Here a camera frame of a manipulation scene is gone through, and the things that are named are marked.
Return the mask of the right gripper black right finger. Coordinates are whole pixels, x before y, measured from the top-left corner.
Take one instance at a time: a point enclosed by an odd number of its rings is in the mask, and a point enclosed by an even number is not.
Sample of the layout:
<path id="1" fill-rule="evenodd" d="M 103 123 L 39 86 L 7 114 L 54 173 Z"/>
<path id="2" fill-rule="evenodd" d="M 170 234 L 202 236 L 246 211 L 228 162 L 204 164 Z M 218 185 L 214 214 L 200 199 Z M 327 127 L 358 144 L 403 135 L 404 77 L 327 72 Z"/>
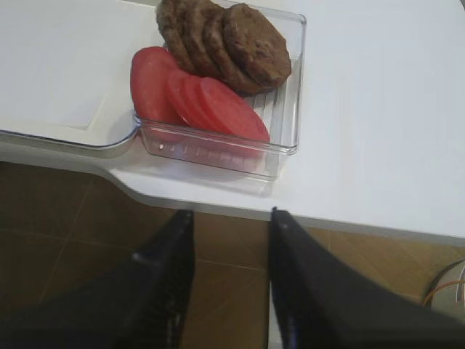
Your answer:
<path id="1" fill-rule="evenodd" d="M 285 348 L 464 347 L 464 324 L 360 275 L 285 210 L 271 213 L 269 277 Z"/>

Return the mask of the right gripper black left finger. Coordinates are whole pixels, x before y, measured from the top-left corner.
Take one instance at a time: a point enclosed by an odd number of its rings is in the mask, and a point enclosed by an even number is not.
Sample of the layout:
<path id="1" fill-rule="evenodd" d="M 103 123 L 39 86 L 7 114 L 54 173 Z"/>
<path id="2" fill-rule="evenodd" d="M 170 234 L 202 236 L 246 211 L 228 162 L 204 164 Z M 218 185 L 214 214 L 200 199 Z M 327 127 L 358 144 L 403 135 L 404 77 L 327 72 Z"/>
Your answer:
<path id="1" fill-rule="evenodd" d="M 121 264 L 1 323 L 2 348 L 178 348 L 195 273 L 194 217 L 179 210 Z"/>

